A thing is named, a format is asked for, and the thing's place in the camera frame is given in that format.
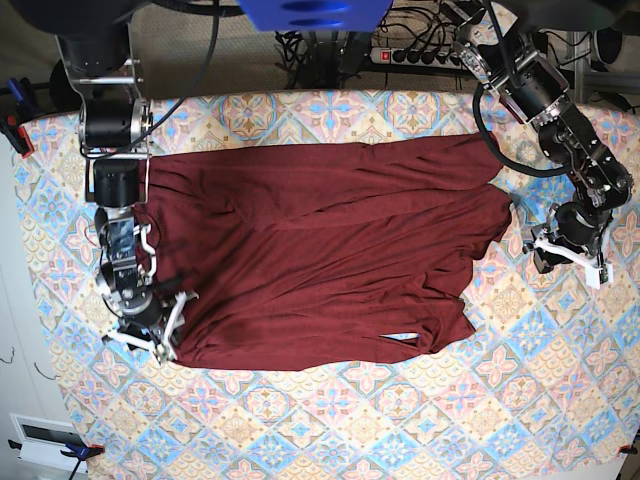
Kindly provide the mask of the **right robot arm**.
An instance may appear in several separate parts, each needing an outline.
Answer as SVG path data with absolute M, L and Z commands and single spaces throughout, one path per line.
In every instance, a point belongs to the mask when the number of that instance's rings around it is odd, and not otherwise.
M 152 227 L 134 209 L 149 199 L 153 115 L 141 92 L 130 24 L 140 1 L 14 1 L 32 27 L 54 36 L 71 89 L 79 95 L 84 195 L 96 205 L 101 256 L 95 282 L 117 322 L 104 340 L 174 361 L 186 292 L 165 298 L 155 280 Z

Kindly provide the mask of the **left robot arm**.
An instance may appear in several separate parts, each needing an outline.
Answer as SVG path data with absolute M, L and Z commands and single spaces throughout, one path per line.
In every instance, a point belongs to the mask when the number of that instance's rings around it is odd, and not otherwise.
M 496 41 L 478 40 L 467 27 L 457 30 L 454 50 L 478 81 L 472 112 L 482 139 L 496 158 L 519 173 L 549 178 L 565 175 L 574 199 L 550 208 L 547 220 L 532 228 L 523 246 L 541 274 L 559 264 L 576 263 L 588 284 L 600 287 L 613 276 L 606 260 L 613 211 L 632 197 L 633 179 L 596 134 L 590 120 L 569 97 L 566 77 L 539 52 L 532 35 L 539 29 L 591 32 L 609 27 L 626 9 L 624 1 L 505 1 L 516 16 L 502 30 L 493 4 L 483 4 Z M 556 168 L 540 170 L 510 160 L 491 139 L 480 112 L 490 92 L 521 124 L 531 125 L 539 145 Z

